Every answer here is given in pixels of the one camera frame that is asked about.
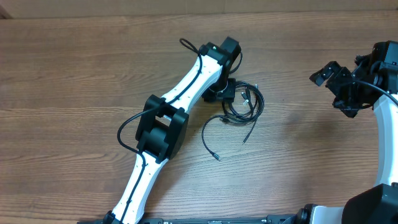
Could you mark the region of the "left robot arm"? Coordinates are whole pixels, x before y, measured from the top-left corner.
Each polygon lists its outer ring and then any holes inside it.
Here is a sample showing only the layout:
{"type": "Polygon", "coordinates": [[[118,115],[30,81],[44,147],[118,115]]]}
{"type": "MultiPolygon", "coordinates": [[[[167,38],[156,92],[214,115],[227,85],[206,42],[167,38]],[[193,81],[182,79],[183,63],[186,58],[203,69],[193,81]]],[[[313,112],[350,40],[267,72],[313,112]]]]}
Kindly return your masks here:
{"type": "Polygon", "coordinates": [[[141,113],[127,119],[139,119],[136,131],[136,163],[124,193],[117,205],[109,211],[104,223],[139,223],[143,218],[147,198],[163,166],[180,150],[187,131],[189,112],[203,98],[206,102],[234,101],[235,72],[233,63],[241,59],[237,40],[227,37],[220,46],[211,42],[194,51],[197,60],[192,69],[169,92],[161,97],[151,95],[141,113]]]}

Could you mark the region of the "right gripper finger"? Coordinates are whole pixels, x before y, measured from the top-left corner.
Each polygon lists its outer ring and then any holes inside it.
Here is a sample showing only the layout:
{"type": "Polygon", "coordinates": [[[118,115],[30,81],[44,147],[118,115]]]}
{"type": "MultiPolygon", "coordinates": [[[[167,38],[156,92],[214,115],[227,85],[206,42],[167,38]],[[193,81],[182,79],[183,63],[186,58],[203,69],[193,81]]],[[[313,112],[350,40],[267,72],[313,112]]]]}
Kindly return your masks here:
{"type": "Polygon", "coordinates": [[[327,63],[323,68],[321,68],[319,71],[313,73],[309,79],[317,86],[321,86],[334,73],[339,72],[340,70],[341,66],[336,61],[331,61],[327,63]]]}
{"type": "Polygon", "coordinates": [[[345,116],[349,118],[354,118],[358,114],[358,109],[355,106],[343,100],[335,98],[332,105],[334,108],[339,109],[345,116]]]}

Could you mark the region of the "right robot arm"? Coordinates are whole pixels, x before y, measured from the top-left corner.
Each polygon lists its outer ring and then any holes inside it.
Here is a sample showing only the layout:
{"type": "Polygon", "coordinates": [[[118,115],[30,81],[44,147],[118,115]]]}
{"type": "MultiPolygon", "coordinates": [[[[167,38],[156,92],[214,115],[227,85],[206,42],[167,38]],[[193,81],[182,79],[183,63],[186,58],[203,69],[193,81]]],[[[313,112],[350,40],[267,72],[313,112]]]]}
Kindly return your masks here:
{"type": "Polygon", "coordinates": [[[342,207],[307,204],[293,223],[397,224],[397,42],[377,42],[368,55],[355,58],[349,71],[331,61],[310,76],[335,96],[332,105],[349,118],[372,108],[378,130],[378,169],[374,187],[342,207]]]}

